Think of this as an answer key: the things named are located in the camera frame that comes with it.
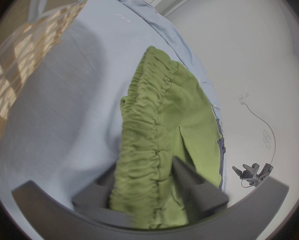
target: woven basket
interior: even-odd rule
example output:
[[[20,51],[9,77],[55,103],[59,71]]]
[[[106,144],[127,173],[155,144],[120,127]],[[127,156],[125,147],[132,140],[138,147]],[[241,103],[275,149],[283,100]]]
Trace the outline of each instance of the woven basket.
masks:
[[[87,0],[16,0],[0,22],[0,139],[27,78]]]

